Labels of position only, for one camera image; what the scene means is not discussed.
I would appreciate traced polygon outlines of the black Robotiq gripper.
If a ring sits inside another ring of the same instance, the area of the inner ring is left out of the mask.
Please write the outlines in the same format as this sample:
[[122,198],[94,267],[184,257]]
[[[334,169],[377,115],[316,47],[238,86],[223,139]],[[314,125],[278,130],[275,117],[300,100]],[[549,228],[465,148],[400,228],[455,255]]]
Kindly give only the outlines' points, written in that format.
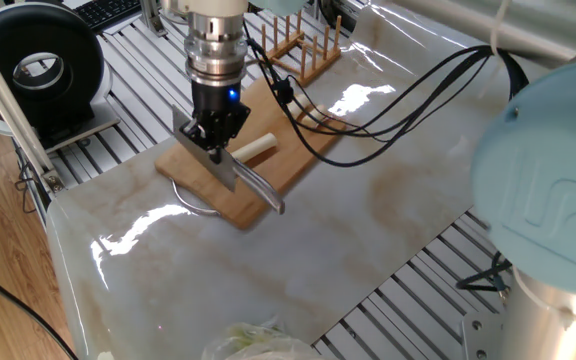
[[[251,112],[241,101],[241,83],[210,86],[193,81],[192,100],[193,118],[181,122],[180,133],[198,147],[209,149],[210,160],[220,164],[221,152],[229,141],[237,136]],[[202,117],[208,115],[214,115],[209,125],[211,140],[202,127],[208,124]]]

